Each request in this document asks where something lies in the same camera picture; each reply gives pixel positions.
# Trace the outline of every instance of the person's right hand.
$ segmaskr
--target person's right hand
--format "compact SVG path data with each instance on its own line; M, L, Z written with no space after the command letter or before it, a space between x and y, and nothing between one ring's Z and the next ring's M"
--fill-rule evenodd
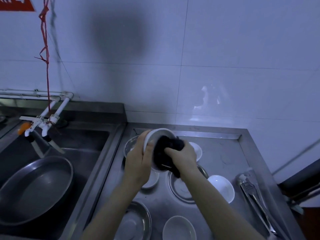
M186 140L184 142L184 148L181 151L174 150L166 147L164 152L172 158L174 165L180 172L182 181L189 173L197 172L197 155L194 148Z

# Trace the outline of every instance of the metal pan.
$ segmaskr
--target metal pan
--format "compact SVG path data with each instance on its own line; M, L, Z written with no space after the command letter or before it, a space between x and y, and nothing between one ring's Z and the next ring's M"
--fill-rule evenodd
M61 156L49 156L26 165L0 189L0 224L30 222L61 202L71 188L73 166Z

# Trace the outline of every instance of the white tiled wall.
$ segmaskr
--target white tiled wall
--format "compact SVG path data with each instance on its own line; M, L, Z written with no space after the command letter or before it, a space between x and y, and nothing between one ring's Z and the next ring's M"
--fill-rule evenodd
M0 89L46 89L36 12L0 12ZM320 137L320 0L54 0L50 90L130 122L247 128L271 172ZM320 147L274 175L281 182Z

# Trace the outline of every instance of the stainless steel sink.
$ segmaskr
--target stainless steel sink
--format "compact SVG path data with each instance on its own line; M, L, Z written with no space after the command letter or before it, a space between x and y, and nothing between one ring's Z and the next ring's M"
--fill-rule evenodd
M50 147L39 136L39 133L34 132L33 135L45 156L63 156L72 163L74 184L70 194L61 205L22 226L0 226L0 237L3 234L33 239L59 239L64 231L64 235L72 234L74 229L70 226L73 225L74 227L74 224L79 221L79 216L82 214L86 203L85 199L90 196L94 187L96 187L95 194L91 195L99 196L104 179L102 178L100 182L101 187L94 183L101 171L105 171L105 176L108 172L108 168L102 168L101 166L104 165L115 132L116 126L114 125L80 122L70 123L63 129L52 128L49 135L65 151L65 154L61 154ZM17 136L16 134L16 129L13 129L6 136L7 138L0 139L0 143L1 140L4 141L0 145L7 144L2 149L0 148L0 187L18 169L39 159L31 144L23 136Z

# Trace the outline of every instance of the white dish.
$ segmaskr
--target white dish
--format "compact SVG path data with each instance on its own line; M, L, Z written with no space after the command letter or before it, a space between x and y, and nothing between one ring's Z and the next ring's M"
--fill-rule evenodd
M166 129L166 128L154 129L154 130L150 131L146 135L146 138L144 139L143 152L146 150L146 147L147 147L147 144L148 144L149 141L154 141L154 144L156 144L161 136L167 136L170 139L177 138L175 136L175 134L169 129Z
M165 223L162 231L163 240L197 240L196 231L183 216L173 216Z
M208 178L208 181L219 191L228 203L233 201L235 198L235 190L229 180L220 175L212 175Z
M199 161L199 159L202 157L202 149L201 149L201 147L198 144L194 143L194 142L189 142L189 143L190 143L190 145L192 145L192 147L194 149L194 152L197 155L197 161Z
M142 186L142 189L148 190L153 188L159 180L159 175L160 175L159 172L155 172L154 170L151 169L149 180L146 182L146 184Z

